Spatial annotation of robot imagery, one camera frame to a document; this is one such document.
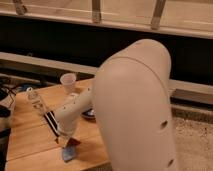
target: blue object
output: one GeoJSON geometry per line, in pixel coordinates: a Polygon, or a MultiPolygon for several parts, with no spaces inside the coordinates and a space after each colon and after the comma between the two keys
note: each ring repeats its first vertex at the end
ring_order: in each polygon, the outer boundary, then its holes
{"type": "Polygon", "coordinates": [[[76,157],[75,146],[62,148],[62,159],[68,162],[76,157]]]}

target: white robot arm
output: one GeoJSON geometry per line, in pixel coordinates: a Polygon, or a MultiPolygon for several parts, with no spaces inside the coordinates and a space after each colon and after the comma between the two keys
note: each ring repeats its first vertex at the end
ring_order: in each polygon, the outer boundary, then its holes
{"type": "Polygon", "coordinates": [[[167,49],[154,40],[116,53],[100,67],[92,89],[54,111],[59,132],[71,137],[76,118],[92,104],[113,170],[177,171],[170,67],[167,49]]]}

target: table surface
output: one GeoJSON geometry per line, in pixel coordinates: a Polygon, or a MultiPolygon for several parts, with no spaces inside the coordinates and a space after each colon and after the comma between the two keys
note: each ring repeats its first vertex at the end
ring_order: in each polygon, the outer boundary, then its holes
{"type": "MultiPolygon", "coordinates": [[[[76,92],[81,92],[90,83],[91,80],[78,81],[76,92]]],[[[66,98],[65,90],[61,85],[37,91],[52,110],[66,98]]],[[[18,93],[16,96],[11,128],[6,171],[77,171],[108,162],[97,124],[80,117],[74,136],[81,141],[81,144],[77,146],[77,158],[65,163],[61,158],[61,147],[55,142],[55,135],[46,120],[37,115],[27,100],[25,92],[18,93]]]]}

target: paper cup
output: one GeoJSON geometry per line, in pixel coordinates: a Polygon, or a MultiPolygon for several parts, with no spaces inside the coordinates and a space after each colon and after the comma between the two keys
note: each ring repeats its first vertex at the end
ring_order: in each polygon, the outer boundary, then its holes
{"type": "Polygon", "coordinates": [[[75,92],[76,75],[74,73],[66,73],[62,75],[60,82],[64,86],[67,94],[75,92]]]}

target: glass panel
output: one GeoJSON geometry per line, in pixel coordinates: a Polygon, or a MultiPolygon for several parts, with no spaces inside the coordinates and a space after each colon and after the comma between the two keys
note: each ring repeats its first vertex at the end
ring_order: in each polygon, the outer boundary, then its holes
{"type": "Polygon", "coordinates": [[[213,0],[167,0],[160,26],[213,31],[213,0]]]}
{"type": "Polygon", "coordinates": [[[0,0],[0,12],[15,12],[12,0],[0,0]]]}
{"type": "Polygon", "coordinates": [[[155,4],[156,0],[102,0],[102,19],[150,25],[155,4]]]}
{"type": "MultiPolygon", "coordinates": [[[[22,0],[22,2],[30,15],[91,19],[91,0],[22,0]]],[[[7,8],[5,4],[13,5],[12,1],[0,0],[0,10],[7,8]]]]}

